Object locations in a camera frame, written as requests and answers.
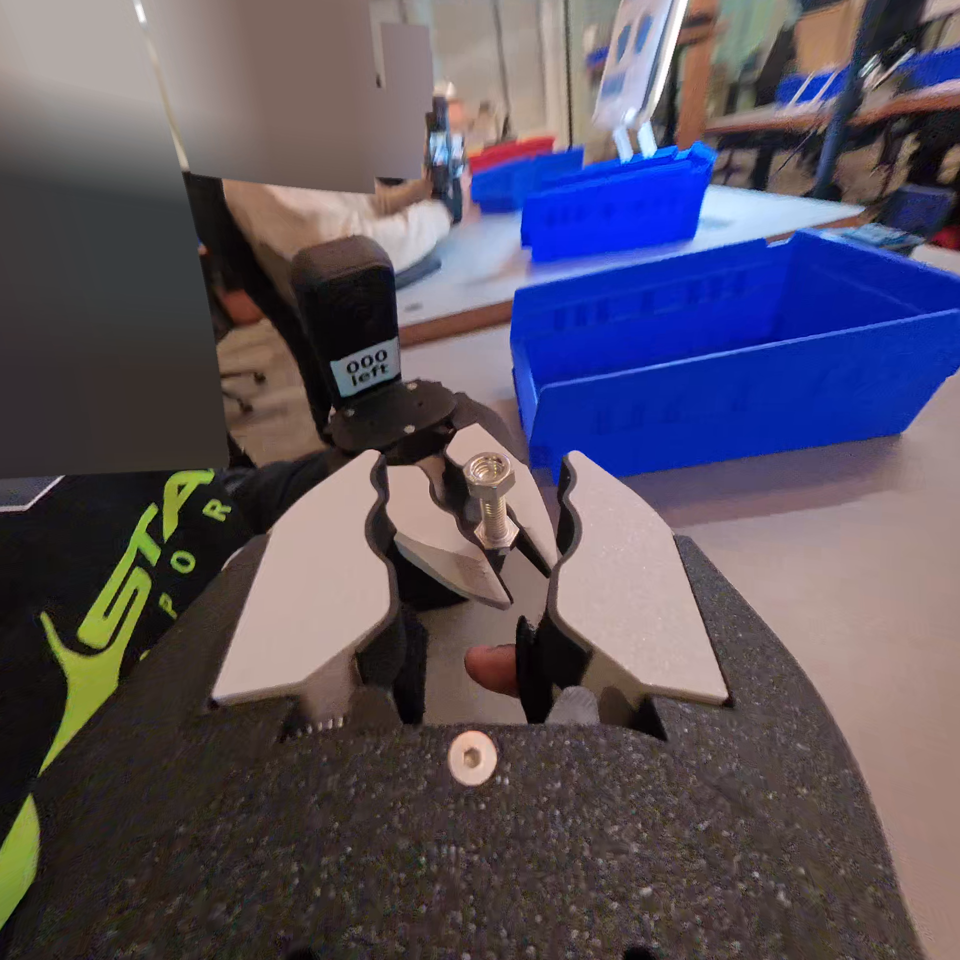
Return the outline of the person's left forearm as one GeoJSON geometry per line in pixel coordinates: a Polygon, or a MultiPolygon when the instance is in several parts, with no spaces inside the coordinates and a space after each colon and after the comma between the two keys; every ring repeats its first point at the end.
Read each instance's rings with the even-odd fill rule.
{"type": "Polygon", "coordinates": [[[350,461],[330,448],[263,466],[229,466],[217,470],[216,476],[229,502],[239,508],[246,528],[259,536],[267,534],[293,504],[350,461]]]}

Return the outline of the red plastic bin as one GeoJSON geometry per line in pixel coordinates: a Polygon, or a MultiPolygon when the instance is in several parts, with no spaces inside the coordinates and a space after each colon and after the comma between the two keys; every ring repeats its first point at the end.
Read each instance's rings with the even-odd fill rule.
{"type": "Polygon", "coordinates": [[[555,140],[553,135],[541,135],[487,145],[468,154],[468,166],[473,173],[478,173],[506,163],[548,155],[554,151],[555,140]]]}

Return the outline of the long wooden desk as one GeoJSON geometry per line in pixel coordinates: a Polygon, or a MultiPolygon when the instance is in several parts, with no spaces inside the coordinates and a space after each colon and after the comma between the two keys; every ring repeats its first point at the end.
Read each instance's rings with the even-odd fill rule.
{"type": "MultiPolygon", "coordinates": [[[[768,104],[708,121],[720,182],[812,196],[838,98],[768,104]]],[[[867,94],[848,122],[825,198],[866,203],[902,186],[958,191],[958,80],[867,94]]]]}

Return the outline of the blue plastic bin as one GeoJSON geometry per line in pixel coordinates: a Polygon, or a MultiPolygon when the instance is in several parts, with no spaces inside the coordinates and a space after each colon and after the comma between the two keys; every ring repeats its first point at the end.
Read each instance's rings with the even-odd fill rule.
{"type": "Polygon", "coordinates": [[[525,198],[521,246],[534,263],[548,263],[690,240],[716,160],[717,152],[697,141],[559,177],[525,198]]]}
{"type": "Polygon", "coordinates": [[[532,468],[627,477],[902,434],[958,372],[959,282],[799,231],[514,294],[532,468]]]}
{"type": "Polygon", "coordinates": [[[530,195],[579,173],[583,166],[583,146],[512,159],[471,175],[471,203],[482,214],[518,212],[530,195]]]}

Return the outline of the black printed shirt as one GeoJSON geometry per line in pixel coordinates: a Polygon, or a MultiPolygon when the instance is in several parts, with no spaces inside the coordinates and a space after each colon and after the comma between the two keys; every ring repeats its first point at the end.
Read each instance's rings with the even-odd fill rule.
{"type": "Polygon", "coordinates": [[[220,470],[2,481],[2,926],[37,874],[43,772],[257,537],[220,470]]]}

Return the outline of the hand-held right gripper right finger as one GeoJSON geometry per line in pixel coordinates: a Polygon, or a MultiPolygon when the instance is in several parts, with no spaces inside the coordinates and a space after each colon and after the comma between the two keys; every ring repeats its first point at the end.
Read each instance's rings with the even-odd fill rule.
{"type": "Polygon", "coordinates": [[[725,708],[727,679],[675,535],[580,451],[558,481],[558,561],[542,618],[516,630],[520,702],[531,723],[664,730],[655,700],[725,708]]]}

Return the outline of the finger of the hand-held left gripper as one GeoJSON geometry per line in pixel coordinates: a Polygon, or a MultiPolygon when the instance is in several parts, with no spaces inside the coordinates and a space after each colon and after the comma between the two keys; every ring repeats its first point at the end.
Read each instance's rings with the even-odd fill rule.
{"type": "Polygon", "coordinates": [[[481,424],[459,429],[444,450],[445,483],[450,497],[462,501],[463,516],[474,533],[480,521],[478,499],[469,496],[463,467],[474,456],[485,452],[507,455],[516,477],[514,486],[506,495],[510,517],[519,527],[519,536],[510,550],[518,549],[545,577],[549,577],[558,563],[559,553],[537,481],[522,457],[509,450],[481,424]]]}
{"type": "Polygon", "coordinates": [[[450,594],[510,608],[512,598],[498,573],[464,536],[453,513],[435,500],[428,474],[417,465],[390,465],[387,478],[387,514],[399,556],[450,594]]]}

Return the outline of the roll-up banner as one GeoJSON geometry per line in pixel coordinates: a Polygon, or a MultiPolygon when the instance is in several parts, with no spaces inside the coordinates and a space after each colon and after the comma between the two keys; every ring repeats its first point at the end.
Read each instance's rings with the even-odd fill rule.
{"type": "Polygon", "coordinates": [[[595,128],[610,133],[652,118],[688,7],[688,1],[620,3],[592,115],[595,128]]]}

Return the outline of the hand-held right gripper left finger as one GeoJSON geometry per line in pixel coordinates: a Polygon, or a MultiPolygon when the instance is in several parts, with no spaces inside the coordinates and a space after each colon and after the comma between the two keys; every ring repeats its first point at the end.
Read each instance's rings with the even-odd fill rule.
{"type": "Polygon", "coordinates": [[[402,607],[387,462],[366,450],[272,526],[211,689],[218,707],[289,698],[310,725],[358,702],[426,712],[426,638],[402,607]]]}

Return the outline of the silver hex bolt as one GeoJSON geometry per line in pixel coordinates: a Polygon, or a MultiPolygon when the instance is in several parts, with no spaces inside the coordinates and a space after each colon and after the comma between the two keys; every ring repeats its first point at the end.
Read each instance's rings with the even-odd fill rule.
{"type": "Polygon", "coordinates": [[[510,516],[505,494],[478,499],[480,520],[475,536],[486,551],[511,550],[520,535],[520,527],[510,516]]]}

